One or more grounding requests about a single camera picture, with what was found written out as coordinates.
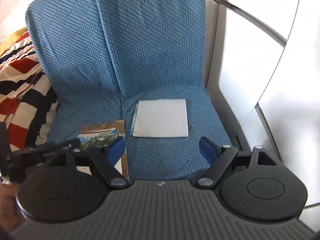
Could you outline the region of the person's left hand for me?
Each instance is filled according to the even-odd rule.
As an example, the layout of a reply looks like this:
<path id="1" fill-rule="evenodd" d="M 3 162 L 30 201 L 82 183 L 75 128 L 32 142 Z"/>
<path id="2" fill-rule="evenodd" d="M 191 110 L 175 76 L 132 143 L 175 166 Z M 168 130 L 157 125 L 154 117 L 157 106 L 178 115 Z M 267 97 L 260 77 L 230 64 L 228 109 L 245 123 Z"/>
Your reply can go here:
<path id="1" fill-rule="evenodd" d="M 6 232 L 12 232 L 21 224 L 19 211 L 16 207 L 16 193 L 19 185 L 15 183 L 1 184 L 0 209 L 1 228 Z"/>

